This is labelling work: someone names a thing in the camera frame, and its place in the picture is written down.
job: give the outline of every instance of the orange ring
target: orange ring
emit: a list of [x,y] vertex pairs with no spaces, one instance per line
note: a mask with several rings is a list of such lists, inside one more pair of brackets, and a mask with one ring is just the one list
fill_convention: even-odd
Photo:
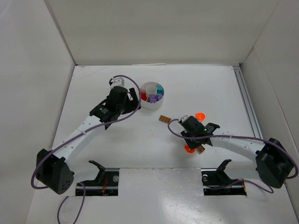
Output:
[[204,113],[197,113],[195,116],[198,120],[204,120],[206,118]]
[[185,150],[186,150],[187,153],[194,153],[195,152],[195,148],[190,149],[189,146],[185,146]]

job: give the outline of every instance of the small wooden block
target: small wooden block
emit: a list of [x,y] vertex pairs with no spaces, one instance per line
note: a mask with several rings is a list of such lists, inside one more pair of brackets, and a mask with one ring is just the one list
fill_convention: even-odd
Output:
[[201,153],[203,153],[203,152],[205,151],[205,148],[204,148],[203,146],[199,146],[199,147],[196,148],[196,151],[197,151],[199,154],[201,154]]
[[166,116],[161,115],[160,118],[159,118],[159,121],[162,121],[162,122],[164,122],[166,124],[169,124],[170,121],[171,121],[171,118],[168,118]]

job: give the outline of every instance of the red block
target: red block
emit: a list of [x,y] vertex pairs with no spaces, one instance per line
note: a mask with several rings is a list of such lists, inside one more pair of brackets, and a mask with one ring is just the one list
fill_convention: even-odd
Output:
[[146,101],[146,94],[145,94],[145,92],[141,93],[141,99],[144,100],[144,101]]

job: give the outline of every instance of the purple block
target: purple block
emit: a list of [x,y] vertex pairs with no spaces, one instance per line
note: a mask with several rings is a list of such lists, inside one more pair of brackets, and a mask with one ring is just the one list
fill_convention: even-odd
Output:
[[160,99],[162,99],[162,95],[157,96],[157,101],[159,101]]
[[155,102],[157,102],[157,100],[156,100],[156,98],[154,98],[154,99],[149,98],[149,102],[150,103],[155,103]]

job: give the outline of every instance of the white wall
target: white wall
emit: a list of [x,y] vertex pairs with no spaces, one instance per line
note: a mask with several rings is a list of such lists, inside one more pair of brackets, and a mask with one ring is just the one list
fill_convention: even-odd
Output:
[[0,1],[0,223],[25,223],[74,63],[43,0]]
[[279,0],[47,0],[79,64],[239,63]]
[[[242,70],[264,137],[299,164],[299,0],[280,1]],[[299,217],[299,178],[287,184]]]

